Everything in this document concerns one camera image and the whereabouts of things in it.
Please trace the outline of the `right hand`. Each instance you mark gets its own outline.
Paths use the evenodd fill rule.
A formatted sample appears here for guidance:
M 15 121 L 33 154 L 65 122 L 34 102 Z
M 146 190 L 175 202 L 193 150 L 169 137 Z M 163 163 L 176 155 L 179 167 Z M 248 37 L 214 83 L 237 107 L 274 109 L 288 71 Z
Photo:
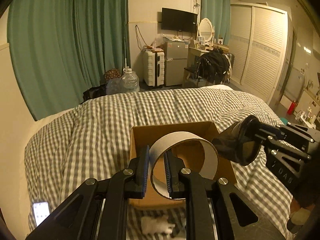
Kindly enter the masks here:
M 314 207 L 315 204 L 311 204 L 307 207 L 301 207 L 299 202 L 295 198 L 292 198 L 289 220 L 286 225 L 287 230 L 295 235 L 305 224 Z

